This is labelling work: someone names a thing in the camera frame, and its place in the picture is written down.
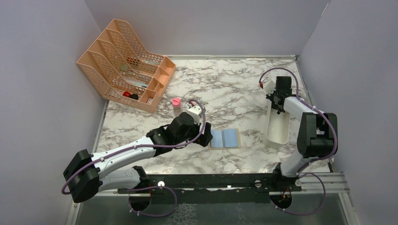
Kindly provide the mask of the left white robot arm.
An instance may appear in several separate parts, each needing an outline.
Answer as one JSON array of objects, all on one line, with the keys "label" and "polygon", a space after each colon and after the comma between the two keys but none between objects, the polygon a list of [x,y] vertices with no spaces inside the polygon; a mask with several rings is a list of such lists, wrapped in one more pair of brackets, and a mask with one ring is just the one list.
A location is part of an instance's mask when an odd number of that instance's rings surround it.
[{"label": "left white robot arm", "polygon": [[86,149],[78,151],[63,172],[65,184],[61,192],[71,195],[75,203],[84,202],[116,183],[115,178],[109,177],[114,171],[191,143],[206,147],[212,138],[210,122],[197,122],[183,112],[170,124],[152,129],[140,139],[114,150],[95,154]]}]

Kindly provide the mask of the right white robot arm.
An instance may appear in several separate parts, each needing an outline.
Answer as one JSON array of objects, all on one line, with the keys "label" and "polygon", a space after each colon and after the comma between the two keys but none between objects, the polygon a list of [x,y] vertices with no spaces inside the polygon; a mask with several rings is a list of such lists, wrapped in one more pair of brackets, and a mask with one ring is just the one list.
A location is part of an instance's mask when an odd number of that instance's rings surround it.
[{"label": "right white robot arm", "polygon": [[297,150],[276,166],[276,175],[271,177],[271,186],[278,191],[288,187],[289,178],[296,178],[310,163],[334,155],[337,150],[337,116],[319,111],[294,95],[291,83],[288,76],[275,80],[266,77],[262,83],[268,101],[265,145],[281,148],[289,140],[290,118],[300,122]]}]

